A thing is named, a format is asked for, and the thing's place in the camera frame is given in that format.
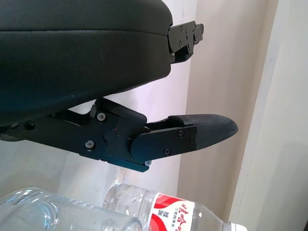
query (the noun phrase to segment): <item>screw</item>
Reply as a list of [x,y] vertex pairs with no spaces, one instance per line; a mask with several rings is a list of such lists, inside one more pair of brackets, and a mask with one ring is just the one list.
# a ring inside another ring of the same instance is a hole
[[191,142],[196,143],[196,137],[195,136],[191,136]]
[[170,149],[166,149],[166,150],[164,151],[164,154],[165,154],[165,155],[170,155],[170,153],[171,153],[171,150],[170,150]]
[[94,141],[87,141],[85,143],[86,148],[91,149],[94,147]]
[[180,130],[180,131],[179,131],[179,136],[180,136],[180,137],[183,137],[183,136],[184,136],[184,131]]
[[144,165],[145,165],[145,166],[150,166],[150,165],[151,165],[151,163],[152,163],[152,161],[151,161],[151,160],[149,160],[149,161],[144,162]]
[[103,121],[106,119],[105,113],[103,113],[103,112],[98,113],[98,114],[97,114],[97,119],[98,119],[98,121],[103,122]]
[[31,131],[35,128],[35,124],[32,121],[27,121],[25,122],[24,127],[26,130]]

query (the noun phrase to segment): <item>plastic water bottle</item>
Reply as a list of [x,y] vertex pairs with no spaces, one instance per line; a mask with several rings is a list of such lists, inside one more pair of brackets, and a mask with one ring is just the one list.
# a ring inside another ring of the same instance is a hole
[[38,188],[0,199],[0,231],[142,231],[138,218]]
[[103,207],[138,217],[144,231],[247,231],[223,222],[204,205],[133,185],[112,187]]

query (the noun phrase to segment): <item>white wall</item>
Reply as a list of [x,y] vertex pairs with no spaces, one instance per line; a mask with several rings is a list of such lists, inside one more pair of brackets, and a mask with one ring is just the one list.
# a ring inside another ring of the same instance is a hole
[[224,115],[240,130],[218,145],[182,155],[178,196],[206,205],[225,220],[261,78],[255,72],[267,6],[268,0],[197,4],[196,20],[205,24],[205,32],[192,58],[186,113]]
[[249,231],[303,231],[308,220],[307,9],[306,0],[279,1],[268,55],[278,52],[262,77],[230,216]]

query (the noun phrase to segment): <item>bottle label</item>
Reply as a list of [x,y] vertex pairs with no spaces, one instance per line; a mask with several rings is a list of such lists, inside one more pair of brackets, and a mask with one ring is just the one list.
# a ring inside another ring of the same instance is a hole
[[158,193],[149,216],[149,231],[190,231],[194,202]]

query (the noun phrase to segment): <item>bottle cap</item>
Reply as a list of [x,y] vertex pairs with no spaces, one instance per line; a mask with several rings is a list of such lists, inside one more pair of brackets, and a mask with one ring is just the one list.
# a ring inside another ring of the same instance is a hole
[[243,225],[231,223],[231,231],[247,231],[247,229]]

